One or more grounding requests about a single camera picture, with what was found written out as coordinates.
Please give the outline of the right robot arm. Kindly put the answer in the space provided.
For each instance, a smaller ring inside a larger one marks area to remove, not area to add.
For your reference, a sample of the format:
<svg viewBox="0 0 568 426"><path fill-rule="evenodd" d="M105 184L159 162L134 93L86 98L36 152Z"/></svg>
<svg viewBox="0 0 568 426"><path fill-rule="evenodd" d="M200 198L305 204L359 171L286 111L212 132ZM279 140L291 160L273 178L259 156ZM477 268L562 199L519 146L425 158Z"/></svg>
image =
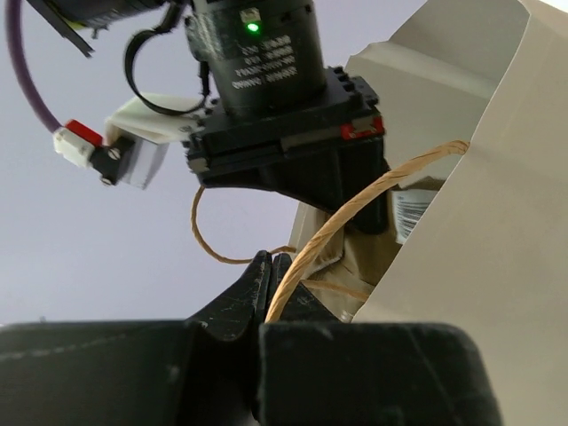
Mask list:
<svg viewBox="0 0 568 426"><path fill-rule="evenodd" d="M71 162L95 169L105 185L134 183L143 144L171 122L204 187L272 191L328 214L388 170L379 99L363 78L324 65L312 2L168 1L166 9L130 40L124 75L133 80L144 43L183 27L201 99L167 106L137 93L141 134L126 125L102 138L68 123L56 144Z"/></svg>

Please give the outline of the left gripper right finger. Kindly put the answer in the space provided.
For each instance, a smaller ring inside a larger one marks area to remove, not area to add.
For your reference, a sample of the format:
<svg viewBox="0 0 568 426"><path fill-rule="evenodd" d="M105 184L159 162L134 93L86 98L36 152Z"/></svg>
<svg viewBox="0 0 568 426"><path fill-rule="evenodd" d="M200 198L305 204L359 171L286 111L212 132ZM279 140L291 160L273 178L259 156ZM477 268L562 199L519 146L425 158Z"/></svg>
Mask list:
<svg viewBox="0 0 568 426"><path fill-rule="evenodd" d="M257 329L262 425L501 425L480 351L431 322L266 321Z"/></svg>

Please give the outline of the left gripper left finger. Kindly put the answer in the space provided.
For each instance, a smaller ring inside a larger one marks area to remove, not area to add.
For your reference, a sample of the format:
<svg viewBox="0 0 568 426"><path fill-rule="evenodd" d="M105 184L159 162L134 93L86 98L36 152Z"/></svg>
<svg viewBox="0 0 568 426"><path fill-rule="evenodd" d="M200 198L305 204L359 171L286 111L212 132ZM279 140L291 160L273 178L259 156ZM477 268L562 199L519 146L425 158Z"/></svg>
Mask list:
<svg viewBox="0 0 568 426"><path fill-rule="evenodd" d="M271 280L272 257L260 252L188 319L3 327L2 424L254 424Z"/></svg>

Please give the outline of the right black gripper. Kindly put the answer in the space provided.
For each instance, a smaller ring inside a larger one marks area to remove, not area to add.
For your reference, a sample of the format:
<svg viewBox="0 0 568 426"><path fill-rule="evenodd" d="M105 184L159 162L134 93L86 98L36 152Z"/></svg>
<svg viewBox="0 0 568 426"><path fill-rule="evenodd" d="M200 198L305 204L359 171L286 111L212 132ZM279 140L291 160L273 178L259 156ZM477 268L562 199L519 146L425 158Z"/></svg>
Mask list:
<svg viewBox="0 0 568 426"><path fill-rule="evenodd" d="M242 117L214 106L184 142L190 171L207 188L275 192L337 212L388 164L381 146L323 148L379 132L379 97L369 83L341 67L324 75L323 91L284 111Z"/></svg>

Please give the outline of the beige paper bag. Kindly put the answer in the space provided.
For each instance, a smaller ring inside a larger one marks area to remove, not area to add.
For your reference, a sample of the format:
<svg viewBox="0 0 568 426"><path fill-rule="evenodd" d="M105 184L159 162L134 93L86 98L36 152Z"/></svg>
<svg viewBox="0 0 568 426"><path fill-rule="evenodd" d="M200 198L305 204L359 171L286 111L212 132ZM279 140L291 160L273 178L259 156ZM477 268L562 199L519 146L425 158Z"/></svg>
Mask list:
<svg viewBox="0 0 568 426"><path fill-rule="evenodd" d="M455 326L478 347L501 425L567 422L567 4L428 1L350 71L382 97L392 165L437 191L352 323Z"/></svg>

